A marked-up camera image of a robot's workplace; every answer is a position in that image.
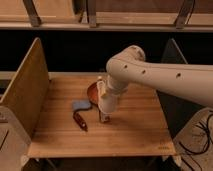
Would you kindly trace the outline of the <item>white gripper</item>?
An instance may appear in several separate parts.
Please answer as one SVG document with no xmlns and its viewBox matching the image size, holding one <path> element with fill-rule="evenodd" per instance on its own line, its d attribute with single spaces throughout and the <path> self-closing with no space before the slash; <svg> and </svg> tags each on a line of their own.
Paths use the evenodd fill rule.
<svg viewBox="0 0 213 171">
<path fill-rule="evenodd" d="M 106 93 L 111 96 L 120 96 L 128 90 L 128 84 L 126 82 L 122 82 L 116 80 L 110 75 L 106 78 Z"/>
</svg>

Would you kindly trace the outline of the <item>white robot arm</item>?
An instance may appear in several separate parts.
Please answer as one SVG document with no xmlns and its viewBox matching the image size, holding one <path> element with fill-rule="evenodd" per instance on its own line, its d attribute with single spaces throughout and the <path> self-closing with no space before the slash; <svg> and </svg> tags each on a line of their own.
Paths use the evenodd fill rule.
<svg viewBox="0 0 213 171">
<path fill-rule="evenodd" d="M 143 49 L 132 45 L 111 57 L 106 71 L 108 86 L 116 93 L 138 83 L 213 108 L 212 65 L 149 63 Z"/>
</svg>

